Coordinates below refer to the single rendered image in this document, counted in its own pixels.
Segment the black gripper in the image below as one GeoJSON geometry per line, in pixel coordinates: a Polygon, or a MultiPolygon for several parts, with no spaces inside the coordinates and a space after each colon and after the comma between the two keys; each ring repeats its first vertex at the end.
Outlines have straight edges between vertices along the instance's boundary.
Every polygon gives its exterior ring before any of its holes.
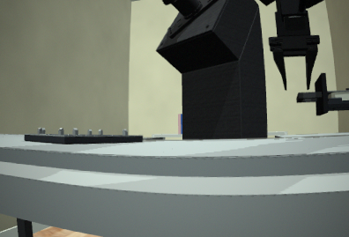
{"type": "Polygon", "coordinates": [[[281,74],[285,90],[286,90],[286,69],[285,69],[284,57],[306,56],[305,57],[306,58],[306,77],[307,77],[307,90],[308,90],[310,87],[311,73],[312,73],[312,70],[316,61],[317,52],[318,52],[317,44],[319,43],[320,43],[319,35],[269,37],[269,46],[272,46],[270,47],[270,51],[274,56],[273,59],[275,58],[274,62],[277,65],[278,70],[281,74]],[[312,44],[309,44],[309,43],[312,43],[312,44]]]}

